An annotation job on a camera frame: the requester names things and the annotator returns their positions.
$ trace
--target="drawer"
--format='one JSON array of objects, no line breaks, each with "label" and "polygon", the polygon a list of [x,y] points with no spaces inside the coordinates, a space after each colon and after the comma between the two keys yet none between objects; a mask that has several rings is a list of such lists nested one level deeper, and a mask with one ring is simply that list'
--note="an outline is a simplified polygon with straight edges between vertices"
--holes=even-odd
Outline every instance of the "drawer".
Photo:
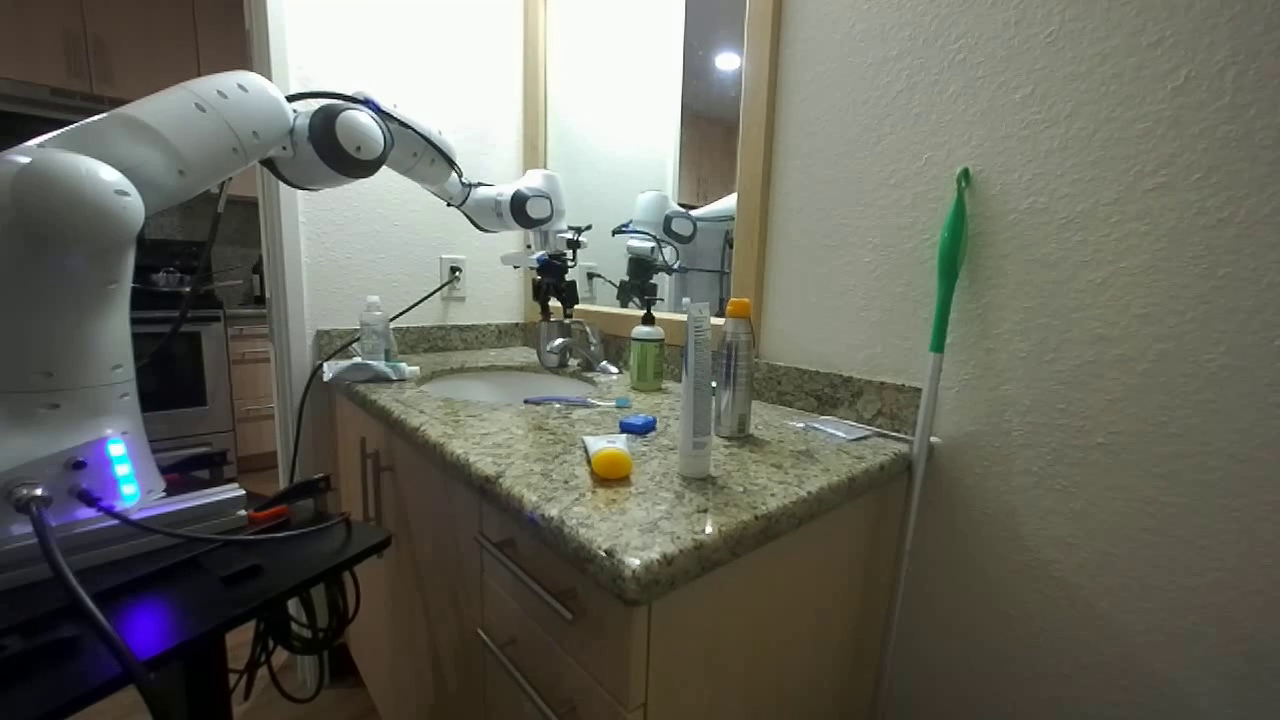
[{"label": "drawer", "polygon": [[486,720],[631,720],[614,698],[505,597],[486,591]]},{"label": "drawer", "polygon": [[271,346],[271,325],[267,319],[228,319],[231,341],[267,341]]},{"label": "drawer", "polygon": [[486,609],[508,597],[566,656],[598,676],[621,708],[646,705],[647,609],[614,602],[529,528],[486,505]]},{"label": "drawer", "polygon": [[271,341],[248,335],[248,341],[228,341],[228,358],[231,366],[271,366],[276,349]]}]

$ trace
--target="faucet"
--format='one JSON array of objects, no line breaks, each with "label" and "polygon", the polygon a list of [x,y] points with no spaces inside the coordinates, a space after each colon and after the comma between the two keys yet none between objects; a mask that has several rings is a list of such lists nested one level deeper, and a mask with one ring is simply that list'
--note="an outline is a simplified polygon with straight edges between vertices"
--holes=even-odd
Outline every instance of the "faucet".
[{"label": "faucet", "polygon": [[598,371],[604,359],[602,333],[584,319],[545,319],[535,335],[535,359],[548,371]]}]

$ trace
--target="cabinet handle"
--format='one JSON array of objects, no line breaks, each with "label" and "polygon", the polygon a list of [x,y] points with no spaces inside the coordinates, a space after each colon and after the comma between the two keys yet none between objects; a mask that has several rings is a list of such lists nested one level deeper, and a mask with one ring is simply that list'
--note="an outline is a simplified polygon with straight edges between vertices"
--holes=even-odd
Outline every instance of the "cabinet handle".
[{"label": "cabinet handle", "polygon": [[481,537],[481,547],[505,566],[535,602],[545,602],[566,623],[576,623],[576,611],[558,597],[548,591],[515,556],[515,542],[490,542]]},{"label": "cabinet handle", "polygon": [[359,438],[359,519],[370,519],[370,441]]},{"label": "cabinet handle", "polygon": [[520,666],[486,631],[477,628],[481,646],[490,656],[513,676],[513,685],[526,691],[526,699],[545,716],[562,720],[562,711],[534,689],[534,682],[520,674]]},{"label": "cabinet handle", "polygon": [[387,526],[385,526],[385,472],[387,472],[387,466],[385,466],[385,453],[380,453],[380,447],[370,453],[370,470],[373,470],[373,519],[377,519],[380,528],[387,528]]}]

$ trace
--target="blue light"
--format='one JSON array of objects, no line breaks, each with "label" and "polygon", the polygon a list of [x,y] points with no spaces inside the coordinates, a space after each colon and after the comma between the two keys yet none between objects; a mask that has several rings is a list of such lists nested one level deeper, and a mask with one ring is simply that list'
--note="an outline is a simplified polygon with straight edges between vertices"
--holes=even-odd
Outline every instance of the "blue light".
[{"label": "blue light", "polygon": [[137,485],[130,445],[120,438],[108,438],[105,447],[108,447],[114,476],[117,476],[117,502],[137,505],[145,498],[145,489]]}]

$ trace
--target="green mop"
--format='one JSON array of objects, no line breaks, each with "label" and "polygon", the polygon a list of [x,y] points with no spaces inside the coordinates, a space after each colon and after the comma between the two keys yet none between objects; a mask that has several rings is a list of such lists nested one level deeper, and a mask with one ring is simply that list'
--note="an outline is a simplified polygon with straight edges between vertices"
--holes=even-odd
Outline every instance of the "green mop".
[{"label": "green mop", "polygon": [[938,241],[938,304],[933,304],[933,333],[930,333],[933,369],[930,369],[930,383],[924,383],[919,416],[917,416],[910,528],[906,528],[906,556],[902,556],[898,591],[893,591],[877,705],[885,699],[889,661],[893,661],[893,646],[898,646],[898,623],[902,623],[906,584],[910,584],[910,566],[911,566],[911,544],[917,544],[917,517],[919,517],[919,498],[924,498],[924,476],[930,476],[938,397],[939,397],[948,333],[952,333],[952,296],[958,296],[958,281],[962,281],[962,264],[966,264],[966,232],[969,232],[966,192],[969,192],[969,185],[971,185],[971,177],[969,177],[969,169],[962,169],[952,212],[948,212],[946,232]]}]

